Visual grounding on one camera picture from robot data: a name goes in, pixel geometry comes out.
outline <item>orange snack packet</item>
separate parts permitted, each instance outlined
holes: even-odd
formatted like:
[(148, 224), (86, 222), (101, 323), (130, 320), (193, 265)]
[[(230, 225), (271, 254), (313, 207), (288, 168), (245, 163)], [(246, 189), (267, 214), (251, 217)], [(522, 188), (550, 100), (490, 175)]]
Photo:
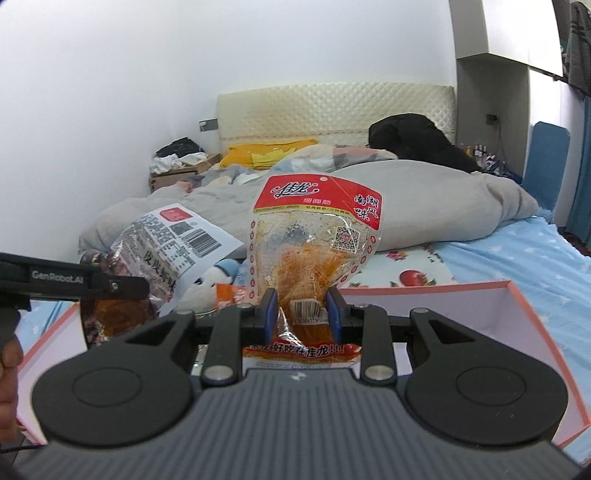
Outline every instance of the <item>orange snack packet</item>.
[(278, 292), (284, 315), (260, 358), (350, 362), (355, 345), (337, 345), (324, 297), (345, 283), (379, 244), (382, 197), (363, 185), (324, 174), (270, 177), (254, 207), (248, 245), (246, 298)]

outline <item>blanket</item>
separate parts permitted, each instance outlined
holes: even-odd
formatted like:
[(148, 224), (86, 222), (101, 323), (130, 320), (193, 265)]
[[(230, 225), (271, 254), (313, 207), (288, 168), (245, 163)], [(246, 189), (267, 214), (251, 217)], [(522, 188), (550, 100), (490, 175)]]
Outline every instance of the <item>blanket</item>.
[[(533, 197), (510, 179), (468, 174), (413, 160), (368, 161), (362, 155), (357, 158), (358, 163), (332, 175), (364, 184), (382, 194), (379, 251), (433, 241), (482, 238), (499, 223), (532, 216), (538, 209)], [(311, 163), (309, 167), (309, 171), (333, 168), (314, 167)], [(252, 207), (266, 180), (267, 175), (244, 184), (209, 186), (190, 193), (171, 186), (144, 199), (124, 200), (104, 210), (82, 233), (80, 250), (107, 251), (140, 216), (177, 202), (247, 243)], [(244, 247), (231, 256), (245, 258)]]

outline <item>white label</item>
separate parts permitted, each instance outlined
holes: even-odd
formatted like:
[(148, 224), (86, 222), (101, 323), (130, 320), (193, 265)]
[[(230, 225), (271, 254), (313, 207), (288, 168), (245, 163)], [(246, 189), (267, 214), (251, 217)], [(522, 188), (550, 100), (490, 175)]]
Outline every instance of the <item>white label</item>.
[(156, 283), (167, 294), (160, 308), (163, 316), (206, 270), (242, 242), (175, 203), (136, 220), (116, 244), (122, 245), (120, 258), (131, 275)]
[(296, 325), (326, 325), (328, 314), (316, 299), (290, 301), (291, 320)]

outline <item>cable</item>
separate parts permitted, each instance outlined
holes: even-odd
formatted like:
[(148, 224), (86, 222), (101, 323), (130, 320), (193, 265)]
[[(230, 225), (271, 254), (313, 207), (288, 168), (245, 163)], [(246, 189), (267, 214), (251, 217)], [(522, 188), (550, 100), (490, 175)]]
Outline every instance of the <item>cable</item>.
[(21, 445), (20, 447), (4, 448), (4, 449), (0, 449), (0, 455), (4, 455), (4, 453), (20, 452), (22, 450), (39, 450), (40, 448), (43, 448), (44, 446), (45, 445)]

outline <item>white wall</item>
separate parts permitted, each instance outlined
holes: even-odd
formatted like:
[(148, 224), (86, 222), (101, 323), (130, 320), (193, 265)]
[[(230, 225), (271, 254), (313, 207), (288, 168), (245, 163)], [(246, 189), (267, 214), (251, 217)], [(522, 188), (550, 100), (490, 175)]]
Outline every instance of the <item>white wall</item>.
[(5, 0), (0, 69), (0, 251), (70, 260), (220, 93), (456, 77), (447, 0)]
[(80, 231), (146, 196), (152, 152), (190, 133), (168, 4), (0, 5), (0, 251), (75, 260)]

